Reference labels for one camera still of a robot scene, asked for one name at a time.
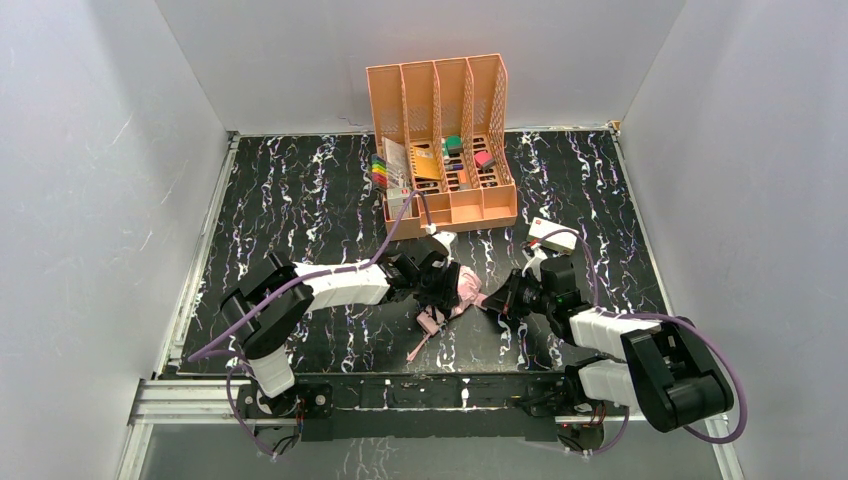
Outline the black pink folding umbrella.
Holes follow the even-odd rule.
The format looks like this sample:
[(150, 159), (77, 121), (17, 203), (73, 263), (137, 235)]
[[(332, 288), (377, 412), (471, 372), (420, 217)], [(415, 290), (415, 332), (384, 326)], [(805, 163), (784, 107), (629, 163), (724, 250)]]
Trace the black pink folding umbrella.
[(423, 330), (423, 336), (418, 345), (407, 354), (406, 361), (412, 362), (427, 341), (439, 333), (447, 324), (461, 316), (469, 307), (480, 307), (486, 295), (481, 292), (482, 281), (470, 268), (461, 266), (457, 294), (459, 303), (447, 314), (434, 307), (425, 307), (417, 315), (416, 321)]

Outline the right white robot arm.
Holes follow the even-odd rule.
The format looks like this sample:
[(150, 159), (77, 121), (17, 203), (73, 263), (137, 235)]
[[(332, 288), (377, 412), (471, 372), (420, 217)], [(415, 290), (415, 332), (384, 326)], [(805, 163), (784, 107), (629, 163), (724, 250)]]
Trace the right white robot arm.
[(611, 401), (642, 413), (660, 432), (738, 408), (736, 429), (712, 443), (735, 441), (748, 422), (740, 379), (716, 346), (681, 317), (614, 313), (592, 305), (579, 288), (570, 258), (532, 260), (482, 300), (485, 310), (510, 319), (544, 316), (566, 343), (603, 359), (566, 370), (578, 403)]

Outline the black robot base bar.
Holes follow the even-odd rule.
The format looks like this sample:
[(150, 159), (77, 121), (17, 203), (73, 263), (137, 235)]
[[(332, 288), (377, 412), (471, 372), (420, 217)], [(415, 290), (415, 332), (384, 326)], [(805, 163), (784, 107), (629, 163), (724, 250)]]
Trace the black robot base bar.
[(562, 374), (303, 375), (287, 401), (305, 404), (309, 441), (366, 437), (552, 441), (573, 393)]

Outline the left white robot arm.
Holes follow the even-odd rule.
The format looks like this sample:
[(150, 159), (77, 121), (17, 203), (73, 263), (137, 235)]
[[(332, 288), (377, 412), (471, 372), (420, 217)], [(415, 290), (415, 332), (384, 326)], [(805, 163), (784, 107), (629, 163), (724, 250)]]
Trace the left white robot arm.
[(218, 314), (235, 329), (259, 390), (275, 398), (295, 384), (286, 344), (308, 314), (412, 297), (426, 313), (445, 317), (460, 304), (460, 274), (461, 266), (438, 251), (339, 265), (295, 263), (273, 253), (224, 296)]

